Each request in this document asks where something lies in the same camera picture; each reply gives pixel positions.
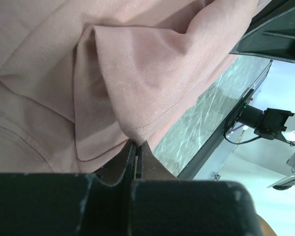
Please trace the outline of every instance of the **black cable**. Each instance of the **black cable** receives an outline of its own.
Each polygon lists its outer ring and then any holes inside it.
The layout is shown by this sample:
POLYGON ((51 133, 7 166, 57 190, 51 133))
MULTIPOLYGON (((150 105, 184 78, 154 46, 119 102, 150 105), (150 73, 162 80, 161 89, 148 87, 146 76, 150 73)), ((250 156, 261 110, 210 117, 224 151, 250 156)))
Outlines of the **black cable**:
POLYGON ((229 140, 228 138, 226 138, 226 133, 224 133, 223 136, 224 136, 224 139, 226 139, 227 142, 229 142, 229 143, 231 143, 231 144, 235 144, 235 145, 248 144, 248 143, 251 143, 251 142, 253 142, 253 141, 255 141, 255 140, 258 140, 258 139, 262 138, 261 136, 258 136, 258 137, 255 137, 255 138, 253 138, 253 139, 250 139, 250 140, 244 141, 244 142, 242 142, 242 143, 235 143, 235 142, 232 142, 231 140, 229 140))

